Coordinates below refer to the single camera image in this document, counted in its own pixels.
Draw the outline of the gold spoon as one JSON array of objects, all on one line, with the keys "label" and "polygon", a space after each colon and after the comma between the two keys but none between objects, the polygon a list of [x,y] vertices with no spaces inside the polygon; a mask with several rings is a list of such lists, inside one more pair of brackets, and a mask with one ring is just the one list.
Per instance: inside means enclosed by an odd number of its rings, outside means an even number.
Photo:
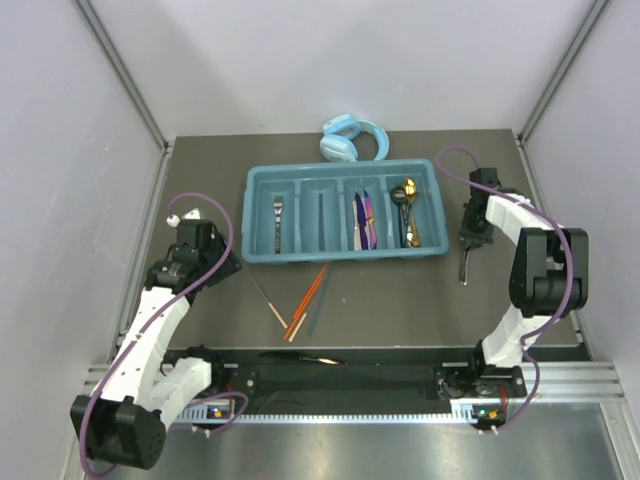
[{"label": "gold spoon", "polygon": [[418,189],[415,182],[407,178],[403,183],[403,189],[407,198],[408,206],[408,241],[411,248],[419,248],[421,246],[421,237],[417,227],[413,204],[418,197]]}]

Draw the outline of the blue plastic cutlery tray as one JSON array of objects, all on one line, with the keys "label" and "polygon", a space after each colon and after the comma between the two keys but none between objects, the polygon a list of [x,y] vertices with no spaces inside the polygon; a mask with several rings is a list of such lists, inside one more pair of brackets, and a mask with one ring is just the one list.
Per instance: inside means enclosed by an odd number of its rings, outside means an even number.
[{"label": "blue plastic cutlery tray", "polygon": [[[398,209],[390,191],[412,179],[413,207],[421,246],[402,248]],[[376,250],[354,250],[352,202],[357,190],[370,195]],[[325,251],[318,249],[319,194],[324,195]],[[281,253],[274,251],[274,198],[282,195]],[[433,164],[426,159],[263,166],[247,175],[242,216],[242,257],[254,264],[333,262],[444,255],[450,241]]]}]

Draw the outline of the iridescent knife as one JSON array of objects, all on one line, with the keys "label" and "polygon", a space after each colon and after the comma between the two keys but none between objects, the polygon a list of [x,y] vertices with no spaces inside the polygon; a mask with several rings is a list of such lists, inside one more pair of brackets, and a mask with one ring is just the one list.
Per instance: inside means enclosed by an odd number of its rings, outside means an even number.
[{"label": "iridescent knife", "polygon": [[373,239],[376,236],[376,230],[374,226],[374,221],[375,221],[374,205],[370,195],[366,190],[363,191],[363,194],[364,194],[364,204],[365,204],[368,230],[369,230],[370,238]]}]

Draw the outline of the dark blue utensil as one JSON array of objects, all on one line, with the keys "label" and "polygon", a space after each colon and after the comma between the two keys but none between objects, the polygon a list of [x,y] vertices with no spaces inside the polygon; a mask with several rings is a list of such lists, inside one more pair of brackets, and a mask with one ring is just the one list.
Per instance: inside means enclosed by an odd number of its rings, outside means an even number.
[{"label": "dark blue utensil", "polygon": [[378,248],[377,233],[373,239],[370,238],[366,220],[363,191],[364,189],[357,190],[354,196],[354,199],[358,200],[358,218],[360,223],[362,250],[376,250]]}]

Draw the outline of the silver grey knife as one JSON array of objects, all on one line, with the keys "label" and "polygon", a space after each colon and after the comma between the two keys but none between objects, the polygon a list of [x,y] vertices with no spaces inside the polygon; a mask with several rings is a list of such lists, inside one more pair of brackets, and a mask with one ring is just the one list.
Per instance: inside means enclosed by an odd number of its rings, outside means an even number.
[{"label": "silver grey knife", "polygon": [[271,359],[282,362],[311,362],[325,365],[346,365],[347,362],[340,359],[310,356],[297,351],[271,351],[263,352],[258,355],[259,358]]}]

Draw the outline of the light blue headphones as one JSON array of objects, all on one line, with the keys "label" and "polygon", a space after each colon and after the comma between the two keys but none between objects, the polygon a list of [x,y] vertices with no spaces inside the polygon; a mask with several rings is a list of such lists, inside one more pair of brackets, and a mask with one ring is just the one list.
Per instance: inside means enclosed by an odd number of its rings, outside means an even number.
[{"label": "light blue headphones", "polygon": [[359,153],[354,139],[361,133],[371,135],[377,144],[374,161],[385,160],[390,149],[387,132],[374,122],[349,114],[342,114],[327,121],[322,127],[323,136],[319,146],[323,157],[329,162],[355,162]]}]

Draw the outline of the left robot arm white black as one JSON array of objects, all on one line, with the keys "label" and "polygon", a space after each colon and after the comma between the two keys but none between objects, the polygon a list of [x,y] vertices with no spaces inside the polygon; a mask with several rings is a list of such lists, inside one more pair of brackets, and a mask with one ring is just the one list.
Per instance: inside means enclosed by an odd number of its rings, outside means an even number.
[{"label": "left robot arm white black", "polygon": [[199,209],[172,214],[167,222],[176,240],[148,270],[134,321],[113,363],[91,394],[77,396],[71,406],[87,474],[93,461],[152,468],[180,414],[195,406],[198,395],[220,394],[228,381],[221,356],[206,347],[183,350],[172,370],[156,377],[196,295],[241,269],[230,242]]}]

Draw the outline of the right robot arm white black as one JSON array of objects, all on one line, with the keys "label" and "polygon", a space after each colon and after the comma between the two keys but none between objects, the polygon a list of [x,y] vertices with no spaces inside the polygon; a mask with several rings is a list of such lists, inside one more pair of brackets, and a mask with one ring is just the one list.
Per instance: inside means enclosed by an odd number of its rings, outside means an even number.
[{"label": "right robot arm white black", "polygon": [[466,372],[469,388],[487,396],[516,381],[525,352],[544,328],[586,304],[589,239],[582,229],[553,226],[526,197],[504,189],[495,168],[477,168],[469,181],[460,228],[460,283],[468,283],[471,251],[492,243],[495,229],[515,245],[510,305],[495,330],[477,344]]}]

